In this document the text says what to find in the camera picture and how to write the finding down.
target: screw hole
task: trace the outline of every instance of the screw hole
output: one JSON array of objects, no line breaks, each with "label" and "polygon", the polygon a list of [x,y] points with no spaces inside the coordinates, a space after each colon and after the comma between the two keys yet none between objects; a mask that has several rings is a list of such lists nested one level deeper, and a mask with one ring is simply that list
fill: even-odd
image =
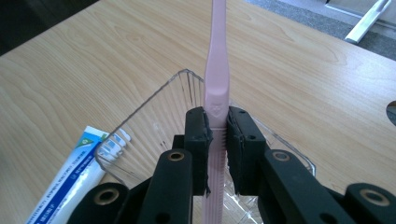
[{"label": "screw hole", "polygon": [[181,152],[173,152],[168,155],[169,161],[181,161],[184,159],[184,154]]},{"label": "screw hole", "polygon": [[384,207],[390,205],[389,199],[375,190],[361,189],[360,194],[369,203]]},{"label": "screw hole", "polygon": [[273,156],[278,161],[289,161],[290,160],[290,156],[282,151],[273,152]]},{"label": "screw hole", "polygon": [[322,221],[324,221],[325,223],[329,223],[329,224],[337,223],[337,219],[334,216],[327,213],[320,214],[320,219],[322,219]]},{"label": "screw hole", "polygon": [[116,189],[103,189],[95,195],[93,201],[99,205],[107,205],[116,201],[119,196],[120,193]]},{"label": "screw hole", "polygon": [[155,217],[156,223],[168,223],[171,220],[171,217],[167,213],[160,213]]}]

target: wooden table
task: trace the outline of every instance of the wooden table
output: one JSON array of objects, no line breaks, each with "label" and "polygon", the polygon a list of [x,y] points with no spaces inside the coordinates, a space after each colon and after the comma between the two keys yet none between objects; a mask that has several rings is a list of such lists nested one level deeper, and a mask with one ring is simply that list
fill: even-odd
[{"label": "wooden table", "polygon": [[[205,71],[210,1],[107,0],[0,58],[0,217],[22,223],[85,126],[112,131],[182,68]],[[318,180],[396,193],[396,62],[242,0],[228,3],[231,95]]]}]

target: pink toothbrush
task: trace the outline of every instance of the pink toothbrush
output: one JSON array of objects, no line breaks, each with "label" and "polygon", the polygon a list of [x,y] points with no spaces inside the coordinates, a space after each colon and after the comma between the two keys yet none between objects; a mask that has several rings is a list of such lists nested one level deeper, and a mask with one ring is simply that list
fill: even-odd
[{"label": "pink toothbrush", "polygon": [[213,0],[212,28],[205,70],[204,109],[213,132],[207,168],[211,193],[203,199],[203,223],[206,224],[218,224],[222,219],[225,134],[230,89],[225,27],[226,0]]}]

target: floor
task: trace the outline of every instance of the floor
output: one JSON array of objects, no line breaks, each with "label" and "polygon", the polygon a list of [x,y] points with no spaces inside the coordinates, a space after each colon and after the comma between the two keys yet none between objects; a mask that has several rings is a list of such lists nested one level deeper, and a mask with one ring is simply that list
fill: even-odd
[{"label": "floor", "polygon": [[[355,16],[364,15],[378,0],[331,0],[327,6],[350,13]],[[378,19],[378,23],[396,28],[396,2],[385,0],[387,8]]]},{"label": "floor", "polygon": [[[326,0],[245,1],[340,39],[360,20],[326,7]],[[375,24],[358,46],[396,61],[396,30]]]},{"label": "floor", "polygon": [[[0,55],[96,1],[0,0]],[[359,21],[357,17],[326,7],[326,0],[246,1],[340,39]],[[396,61],[396,29],[375,25],[359,46]]]}]

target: toothbrush handle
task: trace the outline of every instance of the toothbrush handle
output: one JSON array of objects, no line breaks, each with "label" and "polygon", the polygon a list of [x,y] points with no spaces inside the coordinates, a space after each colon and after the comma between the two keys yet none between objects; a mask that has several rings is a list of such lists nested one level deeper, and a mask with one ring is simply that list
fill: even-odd
[{"label": "toothbrush handle", "polygon": [[212,2],[212,29],[205,70],[204,109],[213,132],[209,147],[208,186],[211,193],[203,198],[203,223],[218,224],[222,220],[225,134],[229,110],[230,72],[226,46],[226,0]]}]

